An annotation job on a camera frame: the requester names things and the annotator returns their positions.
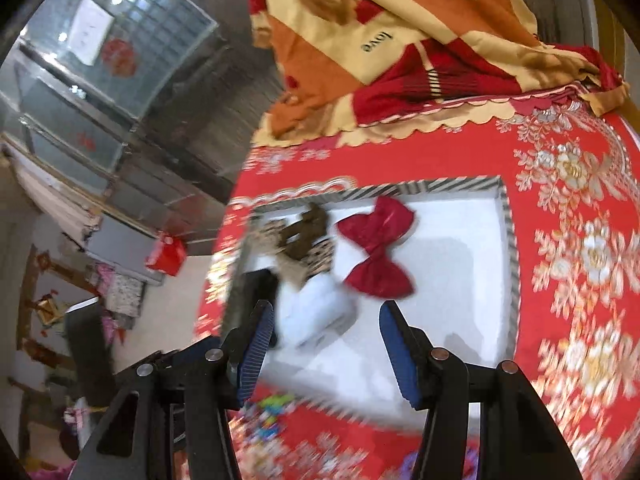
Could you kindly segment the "red gift bag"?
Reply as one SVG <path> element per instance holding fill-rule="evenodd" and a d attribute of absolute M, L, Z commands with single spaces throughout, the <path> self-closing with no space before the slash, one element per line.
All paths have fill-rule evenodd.
<path fill-rule="evenodd" d="M 145 267 L 150 271 L 177 276 L 187 256 L 186 244 L 181 238 L 160 231 L 152 252 L 145 258 Z"/>

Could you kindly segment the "white paper on window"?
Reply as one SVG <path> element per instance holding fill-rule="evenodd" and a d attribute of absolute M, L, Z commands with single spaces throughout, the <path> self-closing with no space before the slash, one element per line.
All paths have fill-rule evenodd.
<path fill-rule="evenodd" d="M 105 38 L 114 22 L 114 16 L 93 0 L 80 0 L 67 37 L 67 49 L 79 62 L 93 66 Z"/>

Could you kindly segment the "striped white shallow tray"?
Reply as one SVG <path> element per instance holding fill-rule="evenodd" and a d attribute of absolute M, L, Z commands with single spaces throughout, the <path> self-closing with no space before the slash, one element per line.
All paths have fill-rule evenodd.
<path fill-rule="evenodd" d="M 414 288 L 399 301 L 408 323 L 465 362 L 492 367 L 512 358 L 520 322 L 520 263 L 508 192 L 497 176 L 384 183 L 299 196 L 282 191 L 254 200 L 246 231 L 231 255 L 222 330 L 241 323 L 244 276 L 276 265 L 257 246 L 257 232 L 266 222 L 293 222 L 313 204 L 337 222 L 369 212 L 384 195 L 416 215 L 408 234 L 392 249 Z M 337 417 L 420 428 L 424 418 L 402 397 L 378 328 L 381 300 L 353 292 L 350 301 L 352 314 L 306 346 L 278 344 L 269 351 L 260 377 Z"/>

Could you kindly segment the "dark red satin bow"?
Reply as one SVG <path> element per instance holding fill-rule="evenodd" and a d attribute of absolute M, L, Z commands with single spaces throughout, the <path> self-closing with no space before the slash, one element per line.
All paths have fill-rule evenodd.
<path fill-rule="evenodd" d="M 416 214 L 399 200 L 378 196 L 368 214 L 352 214 L 337 222 L 337 231 L 360 247 L 367 257 L 344 279 L 346 285 L 365 295 L 398 299 L 414 292 L 406 271 L 390 258 L 390 248 L 412 228 Z"/>

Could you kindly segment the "black knit headband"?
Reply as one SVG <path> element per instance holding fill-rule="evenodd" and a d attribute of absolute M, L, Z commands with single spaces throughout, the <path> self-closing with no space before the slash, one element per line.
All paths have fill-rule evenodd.
<path fill-rule="evenodd" d="M 225 341 L 232 330 L 243 326 L 260 300 L 269 301 L 275 307 L 279 284 L 279 278 L 270 269 L 245 272 L 238 276 L 224 309 L 221 339 Z M 223 342 L 222 348 L 225 354 L 229 354 L 228 344 Z"/>

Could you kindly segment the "brown scrunchie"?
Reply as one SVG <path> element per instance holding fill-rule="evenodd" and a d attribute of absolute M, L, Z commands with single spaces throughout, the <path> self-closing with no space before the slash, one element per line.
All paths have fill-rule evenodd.
<path fill-rule="evenodd" d="M 311 203 L 300 219 L 286 226 L 279 233 L 279 247 L 288 258 L 303 260 L 314 242 L 326 236 L 329 217 L 318 204 Z"/>

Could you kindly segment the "red floral gold tablecloth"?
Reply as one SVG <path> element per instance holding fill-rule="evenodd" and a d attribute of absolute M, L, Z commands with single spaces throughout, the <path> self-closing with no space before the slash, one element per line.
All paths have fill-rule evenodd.
<path fill-rule="evenodd" d="M 570 453 L 554 478 L 623 478 L 639 452 L 639 140 L 620 115 L 593 114 L 584 92 L 569 84 L 457 100 L 297 146 L 254 148 L 224 214 L 196 336 L 221 334 L 231 255 L 254 200 L 497 176 L 518 248 L 520 322 L 514 356 L 483 366 L 499 390 L 519 384 L 533 393 L 508 413 L 550 422 Z M 326 230 L 335 242 L 329 274 L 352 296 L 344 279 L 367 254 L 337 222 Z M 430 363 L 459 367 L 449 390 L 463 390 L 477 366 L 434 344 Z M 358 422 L 259 380 L 231 421 L 244 478 L 405 479 L 418 470 L 424 412 L 413 410 L 424 418 L 418 429 Z"/>

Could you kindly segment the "white fluffy headband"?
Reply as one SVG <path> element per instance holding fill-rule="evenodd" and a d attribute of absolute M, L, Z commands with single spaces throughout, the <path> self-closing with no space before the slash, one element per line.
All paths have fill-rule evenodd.
<path fill-rule="evenodd" d="M 277 348 L 321 347 L 348 330 L 356 318 L 354 298 L 332 274 L 317 274 L 300 289 L 281 285 L 276 298 Z"/>

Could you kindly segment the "orange red floral blanket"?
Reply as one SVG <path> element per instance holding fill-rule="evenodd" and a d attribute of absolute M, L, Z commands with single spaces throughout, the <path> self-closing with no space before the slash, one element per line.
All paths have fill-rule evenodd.
<path fill-rule="evenodd" d="M 629 96 L 597 50 L 541 41 L 524 0 L 250 0 L 250 22 L 255 46 L 273 52 L 284 82 L 254 134 L 257 146 L 576 81 L 597 115 Z"/>

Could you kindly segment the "leopard print mesh bow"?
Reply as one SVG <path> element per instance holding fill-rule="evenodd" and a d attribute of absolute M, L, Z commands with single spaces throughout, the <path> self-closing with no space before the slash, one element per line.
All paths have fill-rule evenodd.
<path fill-rule="evenodd" d="M 301 289 L 308 280 L 332 270 L 335 242 L 319 220 L 288 223 L 270 220 L 250 236 L 262 255 L 273 256 L 280 280 Z"/>

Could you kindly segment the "red window decoration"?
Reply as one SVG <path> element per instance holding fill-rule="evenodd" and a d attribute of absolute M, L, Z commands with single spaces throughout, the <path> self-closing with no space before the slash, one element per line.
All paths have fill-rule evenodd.
<path fill-rule="evenodd" d="M 108 71 L 115 77 L 129 78 L 137 71 L 134 47 L 126 40 L 107 40 L 102 48 L 101 58 Z"/>

